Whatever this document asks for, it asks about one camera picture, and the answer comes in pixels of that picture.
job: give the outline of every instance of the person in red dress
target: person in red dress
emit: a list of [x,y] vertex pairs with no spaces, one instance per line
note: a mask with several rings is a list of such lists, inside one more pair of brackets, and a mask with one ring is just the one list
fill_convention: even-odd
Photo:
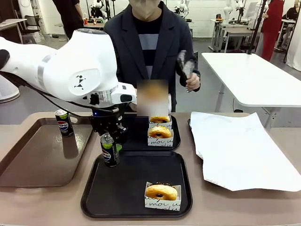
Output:
[[274,46],[278,38],[283,5],[283,0],[271,0],[267,13],[262,15],[265,19],[262,24],[263,49],[261,57],[267,61],[270,61],[272,57]]

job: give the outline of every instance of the paper donut box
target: paper donut box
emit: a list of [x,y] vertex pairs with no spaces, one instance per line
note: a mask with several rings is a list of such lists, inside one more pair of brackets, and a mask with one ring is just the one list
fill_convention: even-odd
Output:
[[174,131],[171,129],[171,138],[154,138],[148,136],[147,145],[148,146],[161,146],[161,147],[172,147],[174,145]]
[[[146,188],[150,186],[150,182],[146,182]],[[163,210],[173,210],[173,211],[180,211],[181,207],[181,185],[175,185],[174,188],[178,192],[178,197],[175,201],[170,200],[161,200],[161,199],[153,199],[147,197],[144,192],[144,205],[146,208],[153,208],[153,209],[163,209]]]
[[165,122],[165,123],[155,123],[155,122],[151,122],[150,121],[151,117],[149,117],[149,128],[152,128],[154,126],[164,126],[168,129],[171,129],[172,128],[172,125],[173,125],[173,121],[172,121],[172,118],[171,116],[169,116],[169,122]]

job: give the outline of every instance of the gray stripe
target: gray stripe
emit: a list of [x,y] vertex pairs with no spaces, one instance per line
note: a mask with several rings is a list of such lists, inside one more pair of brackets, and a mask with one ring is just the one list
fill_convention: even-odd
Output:
[[139,34],[142,50],[156,49],[159,34]]
[[44,78],[43,78],[44,68],[45,68],[44,65],[47,64],[47,62],[50,59],[51,59],[51,55],[44,57],[41,64],[38,66],[38,81],[39,81],[40,86],[44,89],[46,89],[45,84],[44,84]]
[[151,72],[152,72],[152,66],[146,66],[147,74],[149,75],[149,78],[151,78]]

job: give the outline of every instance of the brown tray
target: brown tray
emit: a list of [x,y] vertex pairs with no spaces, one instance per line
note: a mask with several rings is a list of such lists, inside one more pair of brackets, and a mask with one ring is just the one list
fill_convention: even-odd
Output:
[[71,137],[62,137],[55,118],[37,120],[0,162],[0,187],[68,184],[92,132],[88,118],[77,120]]

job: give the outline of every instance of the black blazer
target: black blazer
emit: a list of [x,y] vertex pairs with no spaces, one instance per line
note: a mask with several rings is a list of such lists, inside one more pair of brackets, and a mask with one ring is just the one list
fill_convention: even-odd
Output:
[[[172,111],[174,112],[177,56],[181,50],[186,50],[186,58],[194,60],[196,58],[193,54],[187,22],[170,11],[164,2],[161,1],[160,4],[162,4],[163,18],[150,79],[168,81],[168,92],[172,97]],[[136,88],[137,81],[149,79],[139,36],[133,22],[132,7],[128,5],[123,12],[109,20],[105,24],[104,31],[111,37],[115,48],[118,80],[132,84]]]

